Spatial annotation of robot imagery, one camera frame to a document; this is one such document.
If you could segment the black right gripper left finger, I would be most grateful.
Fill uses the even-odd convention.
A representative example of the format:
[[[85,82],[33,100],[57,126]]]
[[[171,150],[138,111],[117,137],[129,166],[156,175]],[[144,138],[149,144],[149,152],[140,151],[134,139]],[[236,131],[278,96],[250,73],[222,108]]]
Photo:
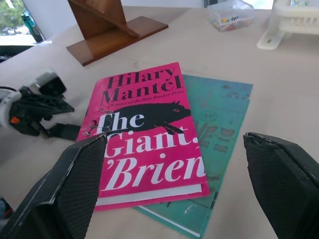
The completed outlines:
[[[67,147],[28,192],[2,239],[83,239],[99,195],[107,146],[101,133]]]

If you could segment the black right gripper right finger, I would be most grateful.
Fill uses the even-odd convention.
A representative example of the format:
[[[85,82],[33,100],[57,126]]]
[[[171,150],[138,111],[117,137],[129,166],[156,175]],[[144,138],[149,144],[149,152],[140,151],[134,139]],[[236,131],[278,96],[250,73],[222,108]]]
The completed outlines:
[[[243,136],[253,190],[280,239],[319,237],[319,164],[298,144],[264,134]]]

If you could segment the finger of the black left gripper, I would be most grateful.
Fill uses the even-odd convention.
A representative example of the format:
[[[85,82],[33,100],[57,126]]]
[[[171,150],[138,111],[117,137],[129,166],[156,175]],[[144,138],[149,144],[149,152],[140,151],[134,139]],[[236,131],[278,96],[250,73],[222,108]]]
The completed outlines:
[[[37,104],[43,116],[74,112],[74,108],[61,97],[38,96]]]
[[[81,126],[79,125],[57,123],[53,127],[49,128],[47,131],[49,137],[75,141],[77,139],[80,128]]]

